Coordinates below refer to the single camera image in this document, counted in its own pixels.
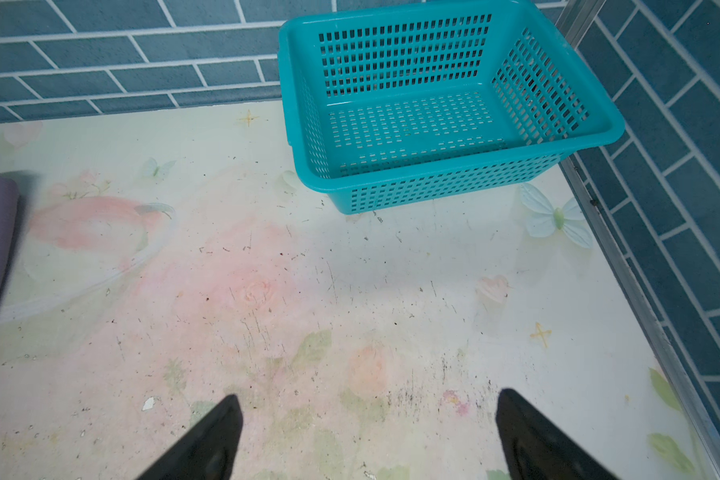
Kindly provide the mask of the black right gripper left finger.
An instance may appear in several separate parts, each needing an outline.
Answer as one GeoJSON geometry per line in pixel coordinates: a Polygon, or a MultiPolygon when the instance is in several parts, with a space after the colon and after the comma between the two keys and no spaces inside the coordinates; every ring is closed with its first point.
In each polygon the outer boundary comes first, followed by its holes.
{"type": "Polygon", "coordinates": [[[237,396],[226,396],[138,479],[230,479],[243,425],[237,396]]]}

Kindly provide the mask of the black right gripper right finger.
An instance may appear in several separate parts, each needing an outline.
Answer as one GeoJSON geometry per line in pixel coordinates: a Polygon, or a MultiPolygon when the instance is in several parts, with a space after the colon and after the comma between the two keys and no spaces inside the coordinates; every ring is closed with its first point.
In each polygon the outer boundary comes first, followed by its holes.
{"type": "Polygon", "coordinates": [[[512,479],[616,479],[514,389],[499,393],[495,419],[512,479]]]}

